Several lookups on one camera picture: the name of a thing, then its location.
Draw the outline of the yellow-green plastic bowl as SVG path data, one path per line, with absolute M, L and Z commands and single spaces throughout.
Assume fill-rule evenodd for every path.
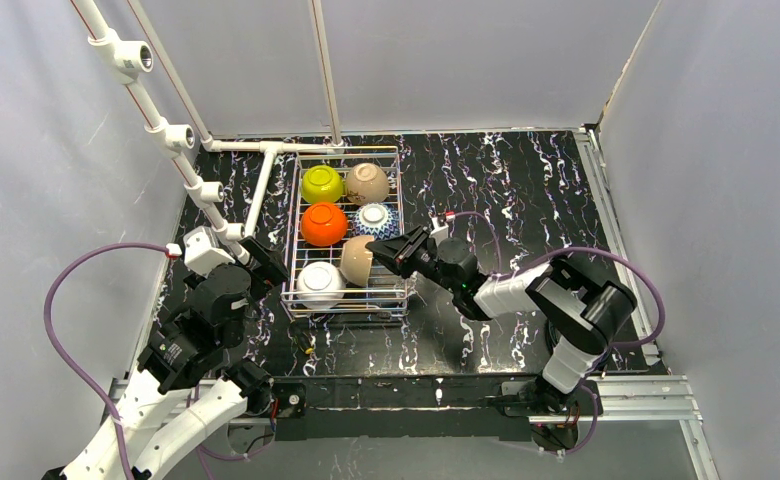
M 300 193 L 309 204 L 335 203 L 344 195 L 344 181 L 332 167 L 317 165 L 303 174 Z

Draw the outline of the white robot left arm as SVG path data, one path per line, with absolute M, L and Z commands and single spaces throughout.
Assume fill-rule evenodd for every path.
M 285 283 L 279 252 L 253 237 L 240 242 L 249 260 L 225 257 L 209 273 L 192 273 L 191 291 L 150 335 L 118 400 L 64 349 L 52 319 L 63 281 L 86 261 L 124 249 L 115 243 L 69 264 L 51 284 L 43 306 L 44 328 L 61 359 L 102 400 L 108 417 L 88 445 L 47 479 L 162 479 L 217 429 L 272 400 L 271 374 L 250 359 L 227 360 L 243 341 L 245 317 Z

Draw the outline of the white pvc pipe frame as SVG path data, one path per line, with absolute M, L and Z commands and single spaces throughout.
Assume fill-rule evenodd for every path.
M 121 38 L 115 29 L 108 25 L 94 1 L 73 1 L 71 5 L 85 26 L 88 43 L 96 51 L 117 83 L 129 95 L 142 116 L 145 131 L 164 157 L 170 160 L 179 172 L 189 199 L 203 213 L 217 240 L 232 252 L 236 253 L 240 249 L 240 242 L 250 236 L 256 228 L 271 167 L 278 155 L 301 152 L 337 153 L 342 150 L 343 142 L 337 133 L 332 135 L 333 143 L 330 145 L 281 141 L 226 142 L 214 139 L 193 105 L 169 56 L 160 51 L 162 43 L 154 32 L 140 2 L 130 1 L 128 5 L 143 30 L 146 37 L 144 41 Z M 157 108 L 142 82 L 143 76 L 152 72 L 158 60 L 164 62 L 167 79 L 176 90 L 179 100 L 190 116 L 191 122 L 189 124 L 172 123 L 167 120 Z M 262 173 L 258 178 L 255 197 L 249 216 L 244 222 L 233 223 L 225 220 L 218 208 L 218 204 L 224 199 L 223 187 L 219 183 L 203 180 L 191 166 L 187 154 L 197 145 L 201 145 L 207 152 L 225 150 L 259 152 L 264 155 Z

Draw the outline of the white ceramic bowl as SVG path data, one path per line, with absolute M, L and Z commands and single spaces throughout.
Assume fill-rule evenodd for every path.
M 305 266 L 296 280 L 297 297 L 310 310 L 335 307 L 343 298 L 345 282 L 329 262 L 315 261 Z
M 302 214 L 300 232 L 312 246 L 327 247 L 340 242 L 348 231 L 348 218 L 336 204 L 320 202 Z

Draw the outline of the white striped bottom bowl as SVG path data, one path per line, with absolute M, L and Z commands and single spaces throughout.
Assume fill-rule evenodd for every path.
M 359 235 L 347 240 L 342 247 L 340 271 L 343 277 L 358 287 L 367 287 L 373 264 L 373 252 L 366 245 L 372 235 Z

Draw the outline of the beige ceramic bowl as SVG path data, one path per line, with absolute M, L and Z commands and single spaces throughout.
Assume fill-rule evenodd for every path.
M 384 202 L 389 196 L 390 185 L 387 174 L 379 166 L 359 163 L 347 172 L 345 189 L 347 199 L 362 206 Z

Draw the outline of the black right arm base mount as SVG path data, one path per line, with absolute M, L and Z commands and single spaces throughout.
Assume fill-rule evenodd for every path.
M 581 406 L 574 394 L 564 394 L 541 378 L 505 382 L 501 392 L 485 404 L 506 417 L 554 417 L 554 422 L 532 422 L 531 437 L 544 452 L 565 453 L 579 443 Z

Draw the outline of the black yellow screwdriver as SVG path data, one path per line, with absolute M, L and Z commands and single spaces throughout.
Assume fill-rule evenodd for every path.
M 291 322 L 288 326 L 290 338 L 298 350 L 306 356 L 311 356 L 315 351 L 312 336 L 306 332 L 297 322 Z

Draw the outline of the aluminium base frame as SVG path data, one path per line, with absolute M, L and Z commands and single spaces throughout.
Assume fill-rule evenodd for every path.
M 516 269 L 569 244 L 621 251 L 591 128 L 356 136 L 353 144 L 397 148 L 406 230 L 431 213 L 458 210 L 464 216 L 456 232 L 476 242 L 489 269 Z M 479 218 L 468 217 L 470 211 Z M 554 330 L 532 313 L 468 320 L 434 283 L 406 281 L 401 317 L 295 317 L 282 293 L 267 302 L 267 318 L 250 328 L 238 353 L 253 356 L 275 383 L 305 387 L 305 415 L 285 421 L 278 439 L 490 437 L 538 449 L 531 423 L 554 417 L 506 417 L 485 400 L 503 383 L 527 382 L 542 371 Z M 649 304 L 640 306 L 605 373 L 575 395 L 577 446 L 592 446 L 608 423 L 676 423 L 695 475 L 714 479 L 718 472 L 686 379 L 668 374 L 651 347 L 631 345 L 647 334 L 649 311 Z M 312 336 L 311 356 L 290 338 L 291 322 Z

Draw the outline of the blue white patterned bowl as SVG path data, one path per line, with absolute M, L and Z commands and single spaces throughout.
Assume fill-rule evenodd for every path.
M 401 234 L 398 211 L 383 203 L 368 203 L 361 206 L 352 219 L 355 236 L 373 236 L 376 240 L 387 240 Z

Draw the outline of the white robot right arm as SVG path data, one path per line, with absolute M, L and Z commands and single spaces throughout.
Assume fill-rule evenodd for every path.
M 583 264 L 582 247 L 553 251 L 527 270 L 501 275 L 481 271 L 468 242 L 437 241 L 423 227 L 366 248 L 394 275 L 418 273 L 450 292 L 456 310 L 469 320 L 542 313 L 560 337 L 534 392 L 553 399 L 575 391 L 637 307 L 628 287 Z

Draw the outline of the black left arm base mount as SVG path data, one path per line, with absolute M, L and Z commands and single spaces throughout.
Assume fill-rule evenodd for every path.
M 271 444 L 285 421 L 306 413 L 307 394 L 301 383 L 275 383 L 249 402 L 248 410 L 227 425 L 227 439 L 237 456 L 251 456 Z

